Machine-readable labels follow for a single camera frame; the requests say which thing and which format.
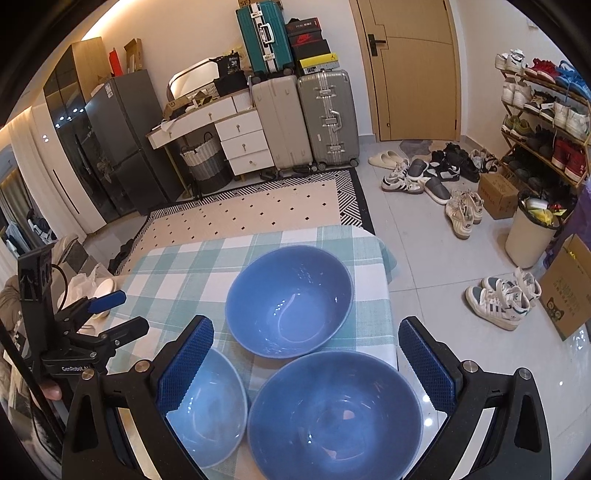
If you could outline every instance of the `refrigerator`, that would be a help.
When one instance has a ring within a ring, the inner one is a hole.
[[[98,168],[117,179],[140,214],[180,197],[183,186],[168,155],[146,137],[162,120],[146,70],[108,80],[86,104],[86,114],[105,154]]]

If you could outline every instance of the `blue bowl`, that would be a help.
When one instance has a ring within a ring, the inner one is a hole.
[[[246,350],[267,358],[313,352],[343,325],[353,283],[334,255],[295,245],[256,259],[232,284],[226,320]]]
[[[268,480],[398,480],[422,436],[421,407],[404,377],[349,351],[284,366],[248,417],[252,456]]]
[[[238,447],[247,415],[246,392],[236,369],[212,348],[180,407],[166,419],[195,463],[210,468]]]

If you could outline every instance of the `wooden door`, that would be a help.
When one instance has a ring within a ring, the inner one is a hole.
[[[457,138],[459,69],[445,1],[357,2],[371,62],[379,139]],[[378,42],[372,45],[372,38]]]

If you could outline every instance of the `storage box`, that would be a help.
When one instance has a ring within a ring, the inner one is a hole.
[[[125,46],[127,73],[137,72],[144,69],[144,52],[142,41],[134,38]]]
[[[577,235],[565,240],[540,286],[541,303],[562,340],[591,318],[591,252]]]
[[[484,201],[484,208],[495,220],[511,218],[517,211],[519,191],[499,173],[480,175],[478,195]]]

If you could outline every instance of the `purple bag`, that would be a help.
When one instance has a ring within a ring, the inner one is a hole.
[[[549,268],[556,255],[560,252],[562,244],[571,235],[577,234],[589,249],[591,249],[591,181],[587,181],[577,206],[574,208],[573,214],[566,223],[564,230],[560,234],[552,249],[548,251],[548,255],[544,260],[544,266]]]

